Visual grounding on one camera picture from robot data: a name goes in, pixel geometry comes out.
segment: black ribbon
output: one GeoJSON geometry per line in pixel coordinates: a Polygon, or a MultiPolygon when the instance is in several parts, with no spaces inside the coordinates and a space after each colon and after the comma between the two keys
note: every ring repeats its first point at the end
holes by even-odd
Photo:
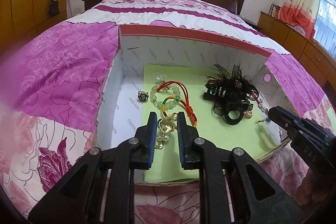
{"type": "Polygon", "coordinates": [[[213,112],[219,116],[224,116],[229,124],[237,124],[243,118],[246,111],[253,109],[251,101],[257,100],[259,93],[245,76],[239,66],[234,65],[232,74],[221,67],[215,65],[219,70],[216,77],[211,77],[205,87],[208,89],[203,94],[205,100],[214,101],[213,112]],[[232,111],[240,112],[237,119],[232,119],[229,113],[232,111]]]}

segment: beaded bracelet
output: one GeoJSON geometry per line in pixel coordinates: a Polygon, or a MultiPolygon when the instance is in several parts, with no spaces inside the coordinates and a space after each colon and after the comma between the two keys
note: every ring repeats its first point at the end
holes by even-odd
{"type": "Polygon", "coordinates": [[[197,125],[197,118],[196,118],[196,115],[193,112],[193,109],[189,105],[188,91],[187,91],[187,88],[185,87],[184,84],[182,84],[180,82],[176,82],[176,81],[169,81],[169,82],[164,82],[161,86],[159,86],[157,88],[155,86],[154,88],[156,89],[157,92],[159,92],[162,89],[166,89],[170,85],[170,86],[173,86],[173,92],[175,90],[174,94],[179,94],[179,88],[178,88],[178,86],[176,86],[176,84],[182,88],[182,91],[183,91],[184,97],[185,97],[185,102],[183,100],[181,100],[180,96],[168,96],[165,100],[163,100],[162,102],[159,102],[159,104],[155,104],[155,102],[157,102],[156,98],[154,97],[155,96],[154,95],[155,90],[153,92],[153,95],[152,95],[152,91],[151,91],[153,101],[155,100],[154,104],[156,106],[161,106],[161,110],[162,110],[162,113],[164,115],[163,119],[158,120],[158,127],[160,129],[161,134],[158,134],[156,136],[155,148],[157,148],[157,149],[162,149],[163,144],[169,141],[169,134],[171,132],[173,132],[174,129],[177,129],[177,126],[175,125],[175,121],[177,120],[177,113],[173,113],[171,116],[168,116],[167,113],[166,113],[166,109],[167,109],[166,106],[169,106],[169,109],[172,109],[175,105],[177,105],[180,102],[185,107],[185,109],[187,111],[187,114],[190,117],[193,126],[196,127],[196,125],[197,125]]]}
{"type": "MultiPolygon", "coordinates": [[[[162,108],[163,101],[158,101],[155,93],[157,92],[157,89],[160,87],[160,84],[156,84],[154,87],[152,87],[151,93],[149,95],[150,101],[157,106],[159,109],[162,108]]],[[[176,98],[173,102],[169,102],[165,105],[165,109],[173,109],[178,103],[179,103],[179,98],[181,96],[181,92],[179,90],[179,87],[177,85],[171,85],[171,90],[173,90],[173,94],[175,95],[174,98],[176,98]]]]}

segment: metal screw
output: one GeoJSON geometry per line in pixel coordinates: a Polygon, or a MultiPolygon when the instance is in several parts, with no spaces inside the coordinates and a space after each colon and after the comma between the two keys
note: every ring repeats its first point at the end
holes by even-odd
{"type": "Polygon", "coordinates": [[[99,148],[98,147],[93,147],[90,149],[89,153],[92,155],[92,156],[95,156],[99,153],[99,148]]]}
{"type": "Polygon", "coordinates": [[[194,142],[195,144],[202,145],[205,143],[205,140],[203,138],[196,138],[194,142]]]}
{"type": "Polygon", "coordinates": [[[130,144],[135,145],[135,144],[137,144],[137,143],[139,142],[139,139],[133,137],[133,138],[130,138],[130,139],[128,140],[128,142],[129,142],[130,144]]]}
{"type": "Polygon", "coordinates": [[[237,156],[241,156],[241,155],[244,154],[244,150],[241,149],[241,148],[235,148],[235,149],[233,150],[233,152],[234,152],[237,156]]]}

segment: book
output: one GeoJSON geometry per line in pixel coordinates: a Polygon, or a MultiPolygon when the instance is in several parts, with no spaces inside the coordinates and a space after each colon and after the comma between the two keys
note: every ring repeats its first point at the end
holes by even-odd
{"type": "Polygon", "coordinates": [[[273,16],[274,4],[271,5],[268,15],[273,16]]]}

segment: wooden dresser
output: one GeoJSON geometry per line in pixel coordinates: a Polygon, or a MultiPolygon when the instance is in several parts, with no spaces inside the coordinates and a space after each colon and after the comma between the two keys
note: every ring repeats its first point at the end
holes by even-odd
{"type": "Polygon", "coordinates": [[[58,0],[59,14],[54,17],[48,15],[49,3],[50,0],[0,0],[0,55],[67,19],[66,0],[58,0]]]}
{"type": "Polygon", "coordinates": [[[260,32],[288,50],[322,87],[336,107],[336,61],[314,39],[307,39],[288,24],[261,12],[260,32]]]}

